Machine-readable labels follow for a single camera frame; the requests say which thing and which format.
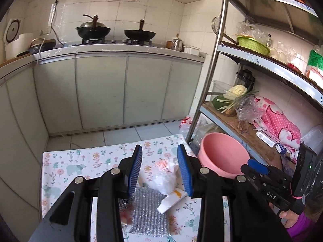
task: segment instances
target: white plastic box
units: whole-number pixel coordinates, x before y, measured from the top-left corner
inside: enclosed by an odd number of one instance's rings
[[[189,53],[193,55],[199,55],[201,49],[194,46],[185,46],[184,45],[184,53]]]

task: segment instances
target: white container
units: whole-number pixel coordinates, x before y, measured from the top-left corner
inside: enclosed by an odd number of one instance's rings
[[[193,55],[199,55],[201,49],[194,46],[186,46],[184,45],[184,53],[189,53]]]
[[[5,50],[5,58],[10,60],[15,58],[18,54],[28,51],[30,47],[30,43],[34,38],[33,33],[23,33],[19,35],[19,38],[9,44],[7,44],[4,48]]]

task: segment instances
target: pink polka dot fabric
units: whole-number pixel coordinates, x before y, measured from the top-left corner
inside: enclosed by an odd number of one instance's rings
[[[292,152],[299,149],[301,132],[297,126],[290,122],[282,110],[272,101],[262,96],[256,96],[258,107],[265,110],[261,119],[255,120],[259,127],[275,138],[278,138]]]

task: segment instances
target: stove burner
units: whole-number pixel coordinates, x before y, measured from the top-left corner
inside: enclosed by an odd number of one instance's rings
[[[149,40],[149,41],[137,41],[137,40],[127,39],[126,43],[128,43],[128,44],[151,45],[151,40]]]
[[[90,38],[90,39],[82,39],[82,44],[93,44],[93,43],[105,43],[104,37],[102,38]]]

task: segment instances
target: storage rack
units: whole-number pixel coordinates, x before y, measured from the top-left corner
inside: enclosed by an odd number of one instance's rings
[[[212,94],[209,92],[209,88],[219,54],[224,54],[236,63],[246,64],[248,67],[257,69],[285,83],[305,97],[320,112],[323,112],[323,90],[312,80],[273,58],[222,41],[229,2],[251,23],[287,32],[313,45],[321,44],[323,40],[323,25],[317,14],[310,6],[297,0],[222,0],[219,34],[216,37],[206,81],[186,141],[189,143],[192,140],[191,137],[198,118],[200,114],[204,114],[227,134],[239,141],[257,161],[264,165],[271,164],[281,167],[280,155],[274,148],[270,148],[257,138],[254,130],[249,128],[247,134],[239,133],[233,125],[232,118],[220,114],[210,102],[206,101],[206,97]]]

